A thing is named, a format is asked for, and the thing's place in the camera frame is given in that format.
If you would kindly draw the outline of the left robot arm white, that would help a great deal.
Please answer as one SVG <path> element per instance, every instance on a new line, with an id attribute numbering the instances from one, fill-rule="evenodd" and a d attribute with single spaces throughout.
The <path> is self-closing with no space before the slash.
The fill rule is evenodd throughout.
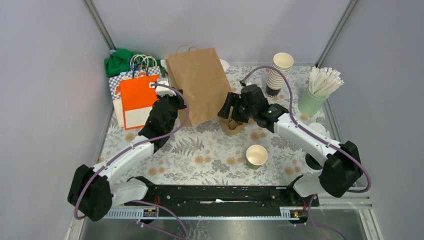
<path id="1" fill-rule="evenodd" d="M 155 192 L 141 180 L 117 181 L 135 163 L 161 149 L 182 128 L 174 127 L 178 111 L 189 108 L 187 99 L 179 91 L 174 96 L 160 96 L 153 104 L 145 126 L 127 147 L 91 167 L 79 166 L 67 196 L 67 201 L 74 207 L 74 218 L 89 218 L 95 222 L 116 205 L 135 200 L 144 206 L 152 204 Z"/>

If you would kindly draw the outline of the brown paper bag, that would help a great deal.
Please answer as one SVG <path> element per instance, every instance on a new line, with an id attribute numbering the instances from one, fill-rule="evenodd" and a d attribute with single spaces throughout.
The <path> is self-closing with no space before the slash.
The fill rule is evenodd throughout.
<path id="1" fill-rule="evenodd" d="M 187 110 L 178 117 L 185 127 L 193 127 L 218 116 L 227 94 L 232 91 L 214 47 L 169 54 L 166 66 L 171 85 L 182 90 Z"/>

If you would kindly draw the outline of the brown pulp cup carrier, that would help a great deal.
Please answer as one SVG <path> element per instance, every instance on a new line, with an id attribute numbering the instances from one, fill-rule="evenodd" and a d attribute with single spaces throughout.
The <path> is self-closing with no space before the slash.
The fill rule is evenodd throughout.
<path id="1" fill-rule="evenodd" d="M 229 136 L 241 133 L 247 125 L 254 123 L 255 121 L 253 119 L 249 119 L 248 122 L 240 122 L 232 118 L 219 118 L 219 124 L 222 131 Z"/>

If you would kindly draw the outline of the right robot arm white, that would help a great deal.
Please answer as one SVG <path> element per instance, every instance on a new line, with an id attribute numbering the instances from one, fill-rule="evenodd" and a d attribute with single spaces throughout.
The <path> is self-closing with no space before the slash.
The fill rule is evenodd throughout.
<path id="1" fill-rule="evenodd" d="M 217 115 L 243 123 L 254 120 L 259 127 L 288 138 L 307 153 L 306 163 L 316 172 L 290 183 L 292 189 L 287 191 L 286 198 L 293 206 L 315 194 L 328 193 L 340 198 L 363 174 L 355 144 L 340 143 L 313 131 L 297 121 L 287 108 L 270 104 L 255 84 L 244 87 L 240 94 L 229 92 Z"/>

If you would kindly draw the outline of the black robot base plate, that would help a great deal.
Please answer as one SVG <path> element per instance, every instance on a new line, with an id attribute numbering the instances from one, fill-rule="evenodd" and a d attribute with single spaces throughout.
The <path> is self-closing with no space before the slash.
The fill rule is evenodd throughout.
<path id="1" fill-rule="evenodd" d="M 320 205 L 317 198 L 301 197 L 286 186 L 154 184 L 143 176 L 138 180 L 147 185 L 141 206 L 157 204 L 176 215 L 247 216 L 275 213 L 280 207 L 302 210 Z"/>

